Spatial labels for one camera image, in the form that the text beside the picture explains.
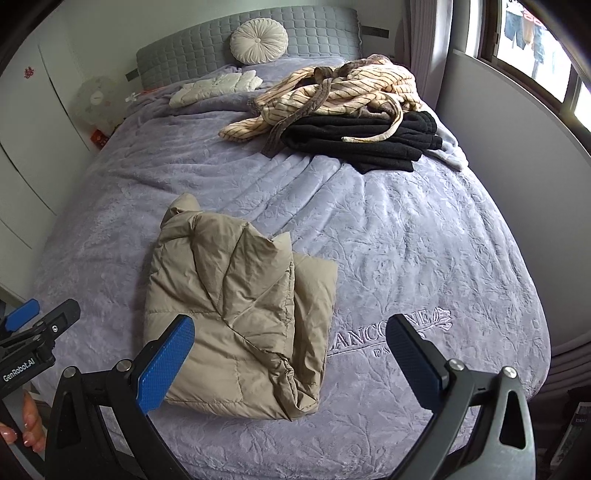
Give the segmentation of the person's left hand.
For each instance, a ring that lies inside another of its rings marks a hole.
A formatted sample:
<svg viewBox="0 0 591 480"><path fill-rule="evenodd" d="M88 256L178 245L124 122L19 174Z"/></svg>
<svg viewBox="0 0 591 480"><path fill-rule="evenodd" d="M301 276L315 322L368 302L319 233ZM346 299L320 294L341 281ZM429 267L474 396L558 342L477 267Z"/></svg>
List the person's left hand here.
<svg viewBox="0 0 591 480"><path fill-rule="evenodd" d="M34 452L40 453L46 446L46 434L43 429L42 419L37 405L28 391L23 391L22 399L22 418L24 422L23 443Z"/></svg>

